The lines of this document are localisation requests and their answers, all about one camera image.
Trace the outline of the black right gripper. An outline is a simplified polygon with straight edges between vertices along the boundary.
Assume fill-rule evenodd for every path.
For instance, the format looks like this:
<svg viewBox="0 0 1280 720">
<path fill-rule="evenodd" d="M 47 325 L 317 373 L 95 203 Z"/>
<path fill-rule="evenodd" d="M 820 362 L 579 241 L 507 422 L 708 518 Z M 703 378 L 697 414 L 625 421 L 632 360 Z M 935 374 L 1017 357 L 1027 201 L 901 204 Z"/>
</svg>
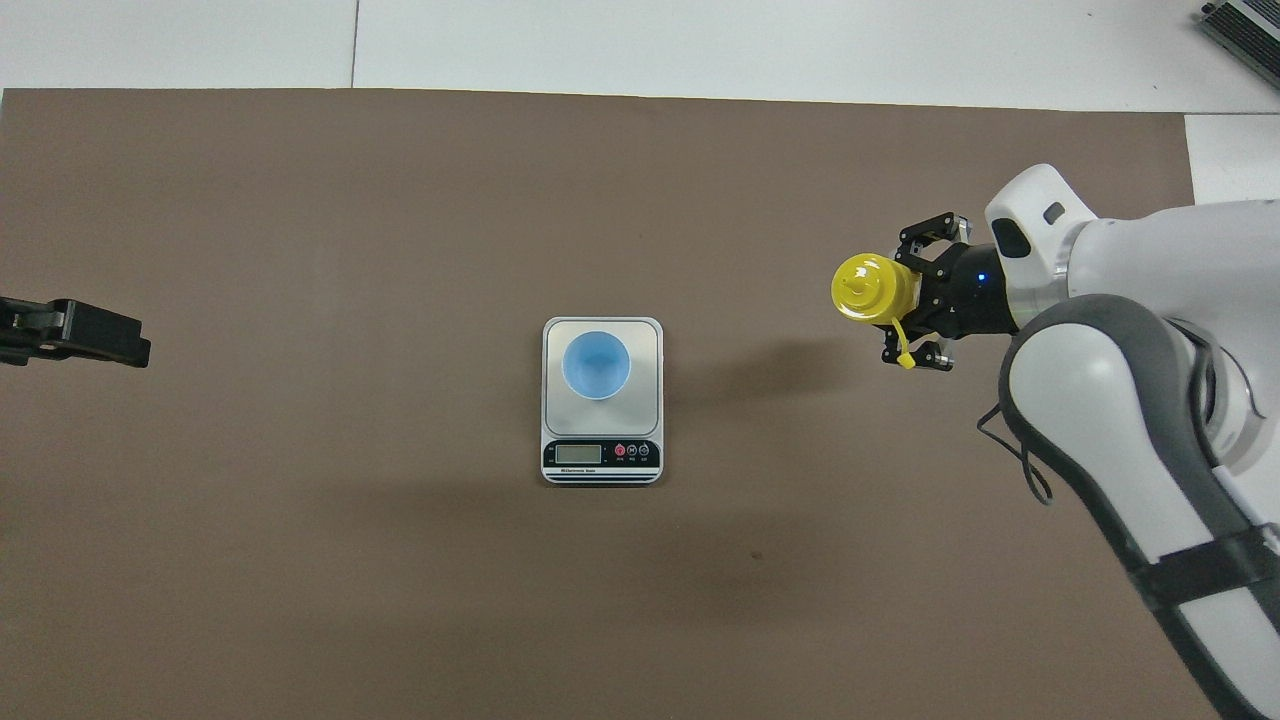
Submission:
<svg viewBox="0 0 1280 720">
<path fill-rule="evenodd" d="M 954 211 L 899 232 L 896 263 L 920 275 L 919 300 L 914 328 L 881 327 L 884 363 L 908 370 L 951 372 L 952 340 L 1018 332 L 997 246 L 969 245 L 970 234 L 972 223 Z M 943 249 L 928 259 L 925 250 L 936 243 Z"/>
</svg>

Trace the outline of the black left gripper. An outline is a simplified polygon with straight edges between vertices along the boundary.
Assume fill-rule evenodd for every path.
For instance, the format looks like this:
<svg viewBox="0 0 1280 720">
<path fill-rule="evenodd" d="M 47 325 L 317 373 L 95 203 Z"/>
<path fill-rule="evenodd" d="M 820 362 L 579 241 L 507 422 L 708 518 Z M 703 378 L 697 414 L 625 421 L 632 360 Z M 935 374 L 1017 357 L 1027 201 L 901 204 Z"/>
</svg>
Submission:
<svg viewBox="0 0 1280 720">
<path fill-rule="evenodd" d="M 27 365 L 31 359 L 61 361 L 67 354 L 147 368 L 151 342 L 143 336 L 141 320 L 92 304 L 1 297 L 4 365 Z"/>
</svg>

